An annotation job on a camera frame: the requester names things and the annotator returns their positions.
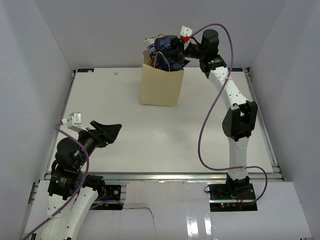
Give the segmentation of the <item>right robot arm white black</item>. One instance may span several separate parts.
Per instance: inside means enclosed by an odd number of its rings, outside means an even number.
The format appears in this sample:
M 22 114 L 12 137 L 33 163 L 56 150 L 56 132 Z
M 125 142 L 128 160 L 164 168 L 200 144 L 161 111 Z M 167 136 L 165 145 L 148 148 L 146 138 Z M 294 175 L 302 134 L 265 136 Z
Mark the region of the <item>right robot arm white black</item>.
M 185 58 L 199 60 L 201 71 L 218 90 L 226 106 L 222 130 L 229 144 L 229 166 L 225 168 L 226 195 L 236 200 L 250 186 L 247 170 L 247 148 L 252 131 L 255 129 L 258 105 L 249 101 L 231 79 L 231 69 L 219 55 L 219 34 L 207 29 L 202 34 L 201 43 L 191 43 L 193 32 L 182 26 L 179 36 L 171 41 L 169 56 L 178 62 Z

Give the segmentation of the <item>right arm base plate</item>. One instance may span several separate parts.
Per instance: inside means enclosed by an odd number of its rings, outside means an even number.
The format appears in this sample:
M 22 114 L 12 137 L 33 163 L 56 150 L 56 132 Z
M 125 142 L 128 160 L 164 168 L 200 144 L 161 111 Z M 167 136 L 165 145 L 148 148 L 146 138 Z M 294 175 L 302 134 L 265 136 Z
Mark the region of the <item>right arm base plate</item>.
M 218 212 L 255 212 L 258 210 L 253 185 L 234 194 L 227 192 L 225 184 L 209 184 L 204 188 L 209 194 L 209 205 L 212 213 Z

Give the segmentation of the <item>beige paper bag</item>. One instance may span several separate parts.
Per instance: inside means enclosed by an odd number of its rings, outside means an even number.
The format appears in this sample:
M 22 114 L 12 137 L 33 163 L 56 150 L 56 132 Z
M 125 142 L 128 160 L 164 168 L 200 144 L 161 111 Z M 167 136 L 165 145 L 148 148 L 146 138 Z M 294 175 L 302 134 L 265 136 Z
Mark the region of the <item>beige paper bag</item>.
M 164 71 L 147 65 L 149 51 L 143 53 L 140 84 L 140 104 L 175 107 L 178 104 L 184 68 L 178 71 Z

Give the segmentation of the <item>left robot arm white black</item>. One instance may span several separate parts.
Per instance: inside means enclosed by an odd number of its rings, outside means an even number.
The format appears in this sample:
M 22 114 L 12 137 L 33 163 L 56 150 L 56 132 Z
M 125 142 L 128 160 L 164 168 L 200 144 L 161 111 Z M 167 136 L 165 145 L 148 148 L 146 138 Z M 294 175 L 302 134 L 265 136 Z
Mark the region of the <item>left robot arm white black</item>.
M 83 166 L 97 148 L 105 148 L 116 140 L 122 125 L 90 122 L 92 128 L 77 126 L 78 138 L 69 136 L 56 146 L 48 185 L 48 222 L 41 240 L 75 240 L 83 221 L 95 202 L 98 206 L 119 203 L 120 185 L 106 185 L 104 178 L 89 174 Z

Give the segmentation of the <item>large blue purple snack bag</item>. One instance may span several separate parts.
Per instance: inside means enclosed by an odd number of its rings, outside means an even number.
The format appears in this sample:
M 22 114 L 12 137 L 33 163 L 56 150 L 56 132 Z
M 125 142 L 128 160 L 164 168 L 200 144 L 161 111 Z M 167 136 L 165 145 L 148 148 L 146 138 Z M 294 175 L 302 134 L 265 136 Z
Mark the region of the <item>large blue purple snack bag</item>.
M 149 57 L 153 61 L 153 68 L 166 72 L 180 71 L 190 62 L 185 59 L 179 63 L 169 57 L 171 43 L 181 41 L 176 35 L 163 35 L 151 38 L 145 38 L 144 44 L 149 52 Z

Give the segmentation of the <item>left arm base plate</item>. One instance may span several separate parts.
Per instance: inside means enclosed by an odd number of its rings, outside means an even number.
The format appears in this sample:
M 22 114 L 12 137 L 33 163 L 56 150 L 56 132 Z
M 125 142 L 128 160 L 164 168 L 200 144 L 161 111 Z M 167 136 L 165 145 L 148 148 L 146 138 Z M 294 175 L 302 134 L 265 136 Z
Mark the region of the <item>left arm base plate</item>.
M 121 202 L 121 185 L 105 185 L 98 192 L 97 199 L 93 202 L 90 210 L 117 210 L 123 209 Z

